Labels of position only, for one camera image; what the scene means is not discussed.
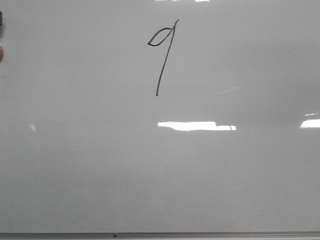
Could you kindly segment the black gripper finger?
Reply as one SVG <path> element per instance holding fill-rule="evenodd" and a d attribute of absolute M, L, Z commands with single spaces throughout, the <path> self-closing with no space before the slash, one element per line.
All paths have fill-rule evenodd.
<path fill-rule="evenodd" d="M 3 13 L 2 11 L 0 11 L 0 25 L 3 24 Z"/>

